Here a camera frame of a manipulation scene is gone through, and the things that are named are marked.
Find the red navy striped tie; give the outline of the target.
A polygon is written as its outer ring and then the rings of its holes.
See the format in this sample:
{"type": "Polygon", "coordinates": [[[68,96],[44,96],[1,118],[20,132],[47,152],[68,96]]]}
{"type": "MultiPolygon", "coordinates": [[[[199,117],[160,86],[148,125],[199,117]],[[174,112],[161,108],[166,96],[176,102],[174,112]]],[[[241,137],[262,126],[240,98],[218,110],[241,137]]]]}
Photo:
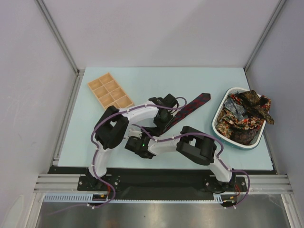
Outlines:
{"type": "Polygon", "coordinates": [[[203,106],[211,100],[211,94],[209,93],[201,93],[194,100],[192,100],[189,104],[187,104],[184,108],[177,112],[177,114],[173,117],[173,119],[169,122],[169,125],[162,130],[161,133],[165,133],[170,130],[174,125],[176,125],[181,120],[185,119],[188,115],[196,111],[198,108],[203,106]]]}

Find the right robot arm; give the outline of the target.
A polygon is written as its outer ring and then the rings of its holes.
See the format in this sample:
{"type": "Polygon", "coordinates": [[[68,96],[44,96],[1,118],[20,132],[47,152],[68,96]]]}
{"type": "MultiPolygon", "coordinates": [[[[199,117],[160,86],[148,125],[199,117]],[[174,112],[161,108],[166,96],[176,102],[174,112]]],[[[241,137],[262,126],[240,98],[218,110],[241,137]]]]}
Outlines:
{"type": "Polygon", "coordinates": [[[144,159],[152,159],[167,152],[178,152],[193,163],[208,167],[223,190],[235,187],[236,175],[222,161],[220,154],[224,146],[215,137],[184,126],[179,134],[166,138],[157,127],[135,126],[140,130],[129,129],[125,149],[144,159]]]}

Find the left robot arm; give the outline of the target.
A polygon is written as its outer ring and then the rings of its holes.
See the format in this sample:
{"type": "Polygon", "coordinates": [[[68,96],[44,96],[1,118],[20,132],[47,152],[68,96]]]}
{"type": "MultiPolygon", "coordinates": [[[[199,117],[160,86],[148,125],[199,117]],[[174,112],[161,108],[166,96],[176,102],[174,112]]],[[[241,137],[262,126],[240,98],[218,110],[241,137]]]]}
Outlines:
{"type": "Polygon", "coordinates": [[[96,146],[92,164],[88,168],[88,185],[94,190],[111,187],[105,181],[111,151],[127,138],[125,149],[143,159],[167,152],[176,152],[178,140],[160,136],[173,122],[173,112],[179,110],[177,98],[152,97],[147,102],[129,108],[109,106],[95,125],[91,142],[96,146]]]}

